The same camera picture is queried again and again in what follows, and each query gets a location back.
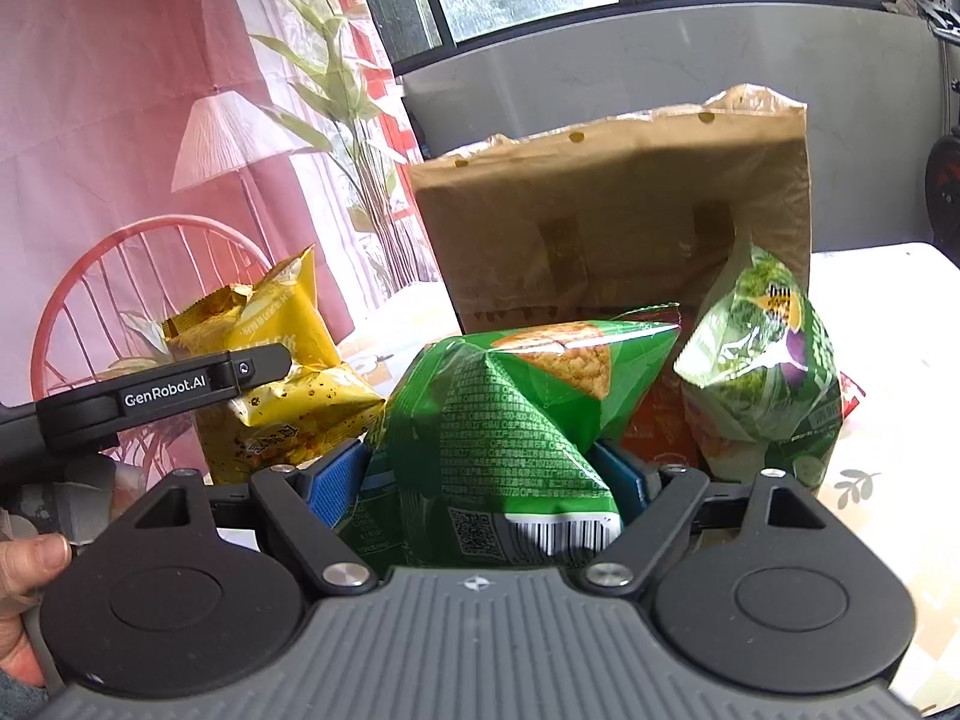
gray wall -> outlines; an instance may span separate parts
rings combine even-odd
[[[578,23],[407,74],[430,151],[502,132],[699,103],[741,82],[809,105],[815,250],[928,240],[940,49],[919,19],[804,4],[676,8]]]

metal screw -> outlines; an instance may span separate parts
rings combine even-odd
[[[634,580],[634,572],[618,562],[598,562],[587,566],[584,579],[598,587],[623,587]]]
[[[370,570],[358,562],[335,562],[323,570],[322,576],[337,587],[359,587],[370,579]]]

lamp shade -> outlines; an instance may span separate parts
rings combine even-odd
[[[201,98],[190,108],[170,191],[307,145],[237,92]]]

qr code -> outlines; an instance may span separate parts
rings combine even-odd
[[[488,512],[468,512],[466,509],[448,509],[453,533],[457,536],[460,552],[467,557],[495,557],[505,560],[500,539],[493,528],[493,515]]]

white table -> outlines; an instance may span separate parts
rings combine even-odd
[[[939,712],[960,704],[960,271],[925,244],[815,254],[810,299],[866,391],[820,500],[909,587],[918,629],[893,688]],[[849,469],[874,490],[840,509]]]
[[[457,314],[443,283],[415,282],[392,295],[337,348],[378,394],[387,397],[427,343],[459,334]]]

